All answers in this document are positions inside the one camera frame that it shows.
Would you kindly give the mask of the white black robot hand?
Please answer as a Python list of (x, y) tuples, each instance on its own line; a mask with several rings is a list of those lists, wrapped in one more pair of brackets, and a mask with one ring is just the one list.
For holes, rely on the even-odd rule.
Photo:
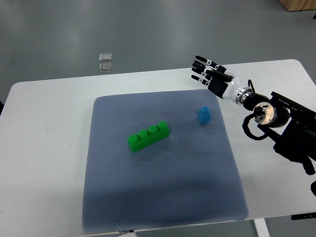
[(241, 83), (234, 72), (201, 56), (196, 56), (192, 64), (191, 78), (202, 83), (209, 91), (221, 99), (230, 99), (238, 105), (243, 104), (243, 96), (253, 93), (250, 86)]

